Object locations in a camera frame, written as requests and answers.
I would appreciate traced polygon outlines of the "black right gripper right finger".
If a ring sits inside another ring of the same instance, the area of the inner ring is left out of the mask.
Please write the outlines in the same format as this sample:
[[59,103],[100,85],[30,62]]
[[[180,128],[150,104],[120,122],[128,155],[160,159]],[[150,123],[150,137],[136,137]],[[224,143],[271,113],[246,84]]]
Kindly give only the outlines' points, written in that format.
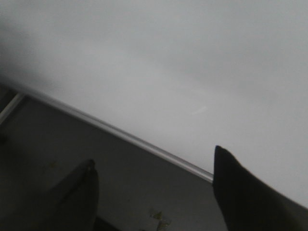
[[215,147],[213,191],[229,231],[306,231],[308,210]]

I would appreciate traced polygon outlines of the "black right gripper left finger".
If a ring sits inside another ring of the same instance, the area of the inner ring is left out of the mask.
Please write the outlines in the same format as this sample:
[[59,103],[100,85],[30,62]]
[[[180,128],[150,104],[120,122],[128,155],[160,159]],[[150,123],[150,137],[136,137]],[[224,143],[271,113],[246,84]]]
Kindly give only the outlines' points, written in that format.
[[86,160],[16,215],[16,231],[90,231],[99,198],[98,173]]

